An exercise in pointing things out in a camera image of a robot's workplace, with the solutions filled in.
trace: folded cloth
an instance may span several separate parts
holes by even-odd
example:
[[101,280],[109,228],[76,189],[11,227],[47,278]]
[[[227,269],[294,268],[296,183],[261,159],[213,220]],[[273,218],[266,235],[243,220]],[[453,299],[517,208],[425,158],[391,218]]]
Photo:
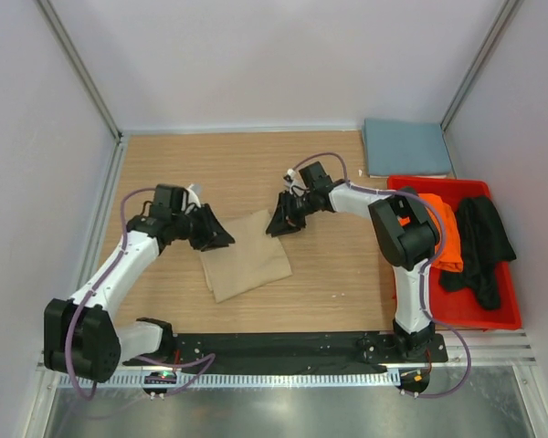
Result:
[[292,275],[280,240],[266,234],[269,220],[268,210],[262,210],[225,222],[236,242],[200,253],[207,287],[217,303]]
[[456,217],[463,272],[443,272],[440,285],[449,292],[470,287],[483,308],[500,308],[495,266],[516,258],[500,215],[491,199],[479,196],[461,200]]
[[[449,272],[462,272],[463,271],[463,258],[460,253],[460,236],[458,235],[457,228],[457,219],[455,219],[455,214],[453,209],[447,203],[443,202],[442,198],[437,194],[432,193],[421,193],[420,196],[427,203],[432,205],[440,215],[444,226],[445,232],[447,233],[447,242],[442,253],[438,256],[438,259],[432,263],[432,266],[437,269],[442,269],[443,271]],[[438,231],[440,231],[440,225],[438,224],[437,218],[428,210],[432,222],[437,226]],[[438,251],[440,243],[435,247],[435,251]]]

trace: orange cloth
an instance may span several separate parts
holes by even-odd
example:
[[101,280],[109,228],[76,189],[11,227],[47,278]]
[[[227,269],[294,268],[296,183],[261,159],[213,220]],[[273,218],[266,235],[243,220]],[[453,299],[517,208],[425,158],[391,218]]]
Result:
[[[432,266],[437,269],[442,269],[443,271],[463,272],[463,259],[460,256],[460,236],[458,235],[457,219],[455,219],[453,209],[450,208],[450,205],[444,203],[442,198],[437,194],[421,193],[418,196],[438,211],[440,218],[445,224],[445,231],[447,233],[447,244],[445,245],[445,249],[438,259],[433,262]],[[441,233],[437,218],[430,210],[428,210],[428,214],[430,214],[432,222],[435,223],[438,231]],[[402,226],[409,222],[410,219],[408,218],[400,219],[400,224]],[[439,246],[440,243],[435,247],[435,251],[438,250]]]

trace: light blue board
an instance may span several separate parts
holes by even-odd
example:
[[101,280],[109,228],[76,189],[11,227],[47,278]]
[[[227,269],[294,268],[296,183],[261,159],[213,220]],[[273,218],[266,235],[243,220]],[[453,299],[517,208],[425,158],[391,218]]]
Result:
[[362,129],[367,173],[373,176],[451,172],[438,123],[366,119]]

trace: red plastic tray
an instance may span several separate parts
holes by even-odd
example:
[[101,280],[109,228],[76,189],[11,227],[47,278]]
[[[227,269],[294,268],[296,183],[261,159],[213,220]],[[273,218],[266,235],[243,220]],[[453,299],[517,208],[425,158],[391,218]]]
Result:
[[[491,198],[490,189],[482,181],[451,180],[439,178],[421,178],[413,176],[391,176],[387,180],[389,189],[401,189],[405,186],[414,187],[419,193],[434,193],[457,211],[461,199],[470,196],[486,195]],[[499,263],[495,269],[501,295],[501,308],[497,310],[483,309],[469,288],[457,292],[447,292],[438,280],[440,270],[430,270],[430,311],[436,319],[456,326],[474,327],[479,329],[522,328],[522,318],[516,300],[510,268],[506,262]]]

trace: black cloth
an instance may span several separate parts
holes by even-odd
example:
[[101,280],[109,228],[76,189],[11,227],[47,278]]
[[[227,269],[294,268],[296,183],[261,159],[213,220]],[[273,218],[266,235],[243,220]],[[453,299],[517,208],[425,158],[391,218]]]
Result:
[[495,266],[501,261],[510,262],[516,258],[500,215],[487,196],[479,196],[461,200],[455,217],[463,272],[442,271],[439,283],[448,292],[470,287],[483,308],[500,308]]

